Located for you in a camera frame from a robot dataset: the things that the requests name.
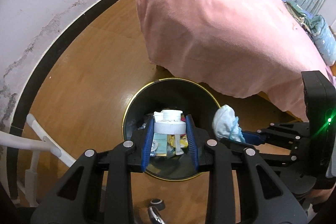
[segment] metal rivet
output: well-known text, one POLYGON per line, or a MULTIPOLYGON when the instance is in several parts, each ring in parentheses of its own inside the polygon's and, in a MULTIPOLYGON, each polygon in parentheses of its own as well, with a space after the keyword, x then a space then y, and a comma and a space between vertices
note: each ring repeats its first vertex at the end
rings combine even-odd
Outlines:
POLYGON ((95 154, 95 152, 92 149, 86 150, 85 153, 84 153, 84 155, 87 156, 87 157, 92 157, 94 154, 95 154))
POLYGON ((215 145, 217 145, 217 141, 216 140, 207 140, 207 144, 209 146, 215 146, 215 145))
POLYGON ((124 145, 125 147, 132 147, 132 146, 133 146, 133 142, 132 142, 132 141, 125 141, 125 142, 123 143, 123 145, 124 145))
POLYGON ((249 156, 254 156, 255 155, 255 151, 252 148, 246 149, 245 153, 248 154, 249 156))

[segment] bed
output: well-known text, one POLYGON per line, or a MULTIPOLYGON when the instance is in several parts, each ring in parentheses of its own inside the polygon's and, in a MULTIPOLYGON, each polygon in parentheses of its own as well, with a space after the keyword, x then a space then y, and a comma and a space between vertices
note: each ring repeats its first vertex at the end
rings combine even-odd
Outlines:
POLYGON ((238 98, 265 93, 307 121, 301 71, 333 81, 281 0, 136 0, 149 60, 238 98))

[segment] brown floor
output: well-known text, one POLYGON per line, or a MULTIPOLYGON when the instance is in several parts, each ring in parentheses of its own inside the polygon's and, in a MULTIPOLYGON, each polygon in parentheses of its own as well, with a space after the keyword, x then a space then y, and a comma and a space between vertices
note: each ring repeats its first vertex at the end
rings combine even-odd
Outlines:
MULTIPOLYGON (((92 22, 63 53, 39 90, 31 113, 75 158, 89 148, 98 152, 109 150, 123 141, 122 119, 132 96, 145 84, 168 76, 171 76, 168 71, 157 70, 148 61, 135 0, 120 0, 92 22)), ((257 95, 237 99, 209 90, 221 105, 228 104, 235 109, 240 126, 245 130, 291 120, 257 95)), ((27 125, 23 136, 37 139, 27 125)), ((270 146, 263 149, 287 153, 270 146)), ((21 181, 30 159, 29 151, 20 151, 21 181)), ((39 199, 66 170, 54 156, 41 153, 39 199)), ((145 223, 149 223, 146 206, 150 198, 165 200, 162 216, 167 223, 204 223, 208 174, 185 182, 166 182, 146 174, 132 174, 132 189, 134 207, 145 223)))

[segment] caster wheel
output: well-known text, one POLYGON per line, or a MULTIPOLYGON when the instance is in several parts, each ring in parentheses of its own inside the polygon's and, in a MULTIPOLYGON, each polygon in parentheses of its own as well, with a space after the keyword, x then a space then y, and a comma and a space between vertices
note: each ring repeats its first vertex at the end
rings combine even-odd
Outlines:
POLYGON ((154 198, 154 199, 152 199, 152 200, 150 201, 148 207, 150 207, 150 206, 154 206, 154 207, 157 208, 157 210, 159 210, 159 211, 162 211, 162 210, 166 207, 166 205, 165 205, 165 203, 163 202, 163 200, 162 200, 162 199, 158 199, 158 198, 154 198))

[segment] black trash can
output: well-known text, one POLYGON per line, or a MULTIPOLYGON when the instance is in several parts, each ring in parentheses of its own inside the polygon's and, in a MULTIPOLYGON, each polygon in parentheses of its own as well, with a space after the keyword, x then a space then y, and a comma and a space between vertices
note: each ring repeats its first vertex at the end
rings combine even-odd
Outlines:
MULTIPOLYGON (((191 114, 195 126, 205 129, 214 138, 212 119, 220 107, 214 96, 201 85, 180 78, 165 78, 151 82, 141 88, 128 104, 124 120, 124 140, 146 120, 146 115, 160 112, 164 108, 182 110, 191 114)), ((171 158, 154 156, 150 158, 147 173, 155 178, 169 181, 182 181, 197 174, 191 162, 188 148, 184 154, 171 158)))

